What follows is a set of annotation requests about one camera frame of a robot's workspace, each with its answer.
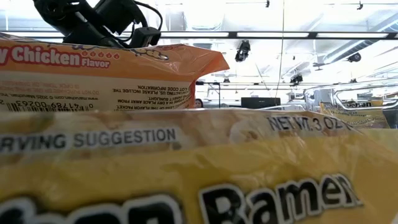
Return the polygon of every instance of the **yellow ramen package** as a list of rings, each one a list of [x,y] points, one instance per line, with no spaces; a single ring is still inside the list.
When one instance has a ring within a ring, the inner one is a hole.
[[[371,108],[382,106],[382,101],[345,103],[348,108]],[[320,112],[354,126],[355,128],[390,128],[382,110],[344,110],[339,105],[320,103]]]
[[[0,223],[394,223],[398,156],[336,118],[3,113]]]
[[[195,81],[229,69],[220,52],[39,42],[0,33],[0,111],[193,108]]]

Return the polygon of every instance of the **barcode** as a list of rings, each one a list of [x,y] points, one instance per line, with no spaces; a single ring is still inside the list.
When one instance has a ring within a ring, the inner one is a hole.
[[[30,107],[30,106],[18,106],[16,103],[6,103],[8,111],[12,112],[79,112],[89,111],[88,106],[79,106],[78,108],[53,108],[47,107]]]

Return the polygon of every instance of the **plastic packaging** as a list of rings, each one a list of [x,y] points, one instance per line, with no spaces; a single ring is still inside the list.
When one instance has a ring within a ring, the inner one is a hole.
[[[321,114],[0,114],[0,223],[393,223],[398,154]]]
[[[193,108],[195,81],[229,69],[220,52],[39,42],[0,33],[0,111]]]

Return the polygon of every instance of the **orange ramen package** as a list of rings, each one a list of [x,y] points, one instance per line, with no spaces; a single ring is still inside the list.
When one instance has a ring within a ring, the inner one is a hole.
[[[0,114],[2,224],[391,224],[397,173],[308,111]]]
[[[229,69],[220,52],[39,42],[0,33],[0,111],[193,108],[195,81]]]

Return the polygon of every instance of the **black monitor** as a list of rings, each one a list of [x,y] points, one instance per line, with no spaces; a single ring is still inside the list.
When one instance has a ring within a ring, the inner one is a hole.
[[[280,106],[280,98],[265,97],[242,97],[241,104],[243,108],[260,109],[270,106]]]

